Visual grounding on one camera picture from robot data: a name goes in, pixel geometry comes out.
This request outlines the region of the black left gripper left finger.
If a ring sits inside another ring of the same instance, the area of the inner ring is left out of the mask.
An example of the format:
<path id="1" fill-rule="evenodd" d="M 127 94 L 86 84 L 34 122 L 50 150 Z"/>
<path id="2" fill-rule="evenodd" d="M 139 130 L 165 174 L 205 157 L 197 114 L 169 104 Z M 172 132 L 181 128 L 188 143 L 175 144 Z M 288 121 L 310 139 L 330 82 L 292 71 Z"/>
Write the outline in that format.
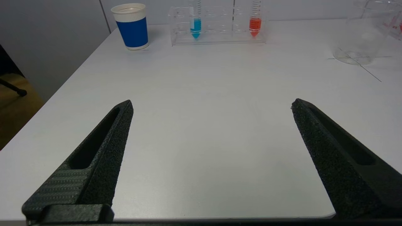
<path id="1" fill-rule="evenodd" d="M 117 104 L 26 200 L 27 224 L 111 223 L 111 209 L 133 117 L 130 100 Z"/>

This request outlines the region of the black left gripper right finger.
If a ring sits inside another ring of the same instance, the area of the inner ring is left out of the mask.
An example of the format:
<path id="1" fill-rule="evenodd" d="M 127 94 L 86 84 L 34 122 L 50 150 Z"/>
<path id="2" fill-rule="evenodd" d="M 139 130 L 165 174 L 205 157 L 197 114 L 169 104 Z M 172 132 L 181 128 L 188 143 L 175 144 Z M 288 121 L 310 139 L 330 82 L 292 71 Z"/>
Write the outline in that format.
<path id="1" fill-rule="evenodd" d="M 397 170 L 312 103 L 296 99 L 291 110 L 339 219 L 401 218 Z"/>

